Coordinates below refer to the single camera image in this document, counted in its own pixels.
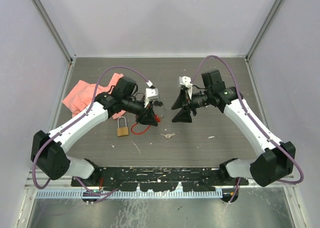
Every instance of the gray wooden table surface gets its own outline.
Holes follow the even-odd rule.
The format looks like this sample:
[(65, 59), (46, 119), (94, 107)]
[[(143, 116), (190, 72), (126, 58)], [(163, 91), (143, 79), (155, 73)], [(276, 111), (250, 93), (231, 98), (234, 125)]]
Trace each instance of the gray wooden table surface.
[[(172, 123), (178, 110), (171, 110), (179, 94), (178, 77), (192, 77), (202, 58), (78, 58), (67, 88), (67, 94), (79, 80), (95, 84), (103, 71), (115, 65), (130, 66), (143, 73), (159, 89), (166, 110), (155, 108), (164, 116), (158, 127), (151, 127), (143, 135), (117, 137), (117, 121), (103, 122), (80, 138), (68, 155), (88, 158), (99, 166), (169, 166), (169, 167), (218, 167), (231, 158), (254, 159), (255, 153), (237, 126), (217, 108), (209, 106), (197, 110), (193, 123)], [(243, 58), (226, 58), (234, 70), (251, 109), (260, 117), (253, 87)], [(218, 60), (208, 60), (194, 84), (203, 87), (201, 72), (219, 69), (227, 87), (233, 86), (228, 70)], [(147, 87), (135, 73), (124, 69), (115, 72), (137, 81), (139, 92)], [(107, 86), (113, 72), (107, 73), (102, 86)], [(128, 126), (135, 123), (135, 116), (126, 113)], [(58, 124), (72, 117), (62, 105)], [(145, 126), (137, 125), (136, 131)], [(172, 138), (161, 134), (175, 133)]]

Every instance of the metal floor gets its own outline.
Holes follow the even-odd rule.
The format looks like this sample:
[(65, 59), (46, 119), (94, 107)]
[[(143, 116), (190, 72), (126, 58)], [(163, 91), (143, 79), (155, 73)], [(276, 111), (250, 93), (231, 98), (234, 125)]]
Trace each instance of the metal floor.
[(28, 228), (294, 228), (283, 188), (241, 188), (220, 199), (36, 199)]
[[(240, 130), (217, 108), (198, 109), (193, 123), (172, 123), (178, 112), (170, 108), (179, 94), (178, 77), (192, 77), (201, 58), (77, 58), (67, 93), (79, 80), (95, 84), (110, 66), (123, 65), (142, 72), (159, 89), (166, 111), (156, 109), (164, 119), (144, 135), (117, 137), (117, 122), (107, 120), (97, 125), (72, 147), (68, 155), (88, 158), (99, 166), (218, 167), (231, 158), (255, 159), (253, 148)], [(243, 58), (227, 58), (240, 91), (258, 115), (252, 83)], [(209, 60), (202, 72), (219, 69), (227, 86), (233, 81), (217, 60)], [(132, 72), (119, 69), (135, 79), (139, 91), (145, 84)], [(112, 73), (100, 84), (107, 86)], [(201, 75), (195, 84), (202, 86)], [(135, 122), (126, 113), (128, 126)], [(71, 118), (62, 105), (58, 124)], [(166, 139), (161, 134), (176, 135)], [(232, 205), (213, 198), (183, 199), (107, 199), (85, 205), (79, 199), (36, 199), (28, 222), (29, 228), (291, 228), (293, 217), (282, 187), (241, 187)]]
[[(67, 94), (79, 80), (95, 84), (103, 71), (111, 66), (130, 66), (143, 73), (159, 89), (165, 111), (155, 108), (155, 113), (164, 118), (158, 127), (151, 127), (143, 135), (117, 137), (117, 121), (109, 119), (90, 130), (78, 140), (68, 155), (87, 158), (99, 166), (167, 166), (167, 167), (219, 167), (231, 158), (255, 159), (250, 143), (237, 126), (218, 108), (209, 106), (198, 109), (193, 123), (172, 123), (179, 110), (171, 106), (179, 95), (178, 77), (192, 77), (202, 58), (77, 58), (67, 88)], [(227, 58), (234, 70), (240, 91), (251, 109), (259, 116), (248, 69), (243, 58)], [(227, 87), (233, 86), (228, 70), (218, 60), (208, 60), (199, 72), (194, 84), (203, 87), (201, 72), (219, 69)], [(135, 73), (116, 69), (137, 81), (139, 92), (145, 92), (147, 85)], [(100, 85), (107, 86), (113, 72), (107, 73)], [(128, 126), (135, 123), (135, 116), (126, 113)], [(58, 124), (71, 118), (71, 112), (62, 105)], [(136, 131), (145, 126), (137, 125)], [(161, 134), (176, 135), (170, 139)]]

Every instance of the black mounting plate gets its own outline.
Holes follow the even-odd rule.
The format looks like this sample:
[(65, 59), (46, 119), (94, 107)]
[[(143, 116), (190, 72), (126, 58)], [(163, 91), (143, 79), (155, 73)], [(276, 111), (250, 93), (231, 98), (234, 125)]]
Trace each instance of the black mounting plate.
[[(124, 192), (134, 192), (138, 184), (140, 190), (147, 192), (174, 191), (181, 182), (184, 192), (215, 191), (215, 186), (234, 186), (236, 178), (223, 181), (217, 168), (210, 167), (99, 167), (103, 179), (103, 189), (112, 191), (118, 188)], [(249, 182), (241, 179), (240, 185), (247, 186)], [(81, 185), (72, 179), (72, 187)]]

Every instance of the pink cloth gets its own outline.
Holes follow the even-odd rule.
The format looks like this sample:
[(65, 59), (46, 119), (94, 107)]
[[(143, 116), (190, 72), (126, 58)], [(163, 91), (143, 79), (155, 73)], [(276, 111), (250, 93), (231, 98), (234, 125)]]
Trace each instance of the pink cloth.
[[(115, 86), (118, 80), (123, 76), (123, 74), (114, 73), (107, 87), (98, 85), (96, 94), (98, 95), (102, 92), (107, 92), (110, 87)], [(79, 80), (79, 82), (75, 85), (75, 87), (73, 87), (66, 98), (64, 98), (62, 103), (72, 112), (72, 117), (82, 112), (91, 103), (95, 86), (96, 84), (89, 84), (83, 80)], [(125, 111), (122, 110), (119, 113), (114, 114), (112, 118), (118, 119), (124, 113)]]

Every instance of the padlock shackle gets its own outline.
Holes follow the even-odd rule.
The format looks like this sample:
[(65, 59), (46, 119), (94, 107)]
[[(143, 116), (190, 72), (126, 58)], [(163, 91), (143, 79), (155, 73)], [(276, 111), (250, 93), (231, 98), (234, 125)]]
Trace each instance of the padlock shackle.
[(124, 116), (120, 116), (117, 121), (118, 121), (118, 128), (120, 128), (120, 124), (119, 124), (119, 120), (123, 118), (124, 119), (124, 124), (125, 124), (125, 127), (127, 127), (127, 118), (125, 118)]

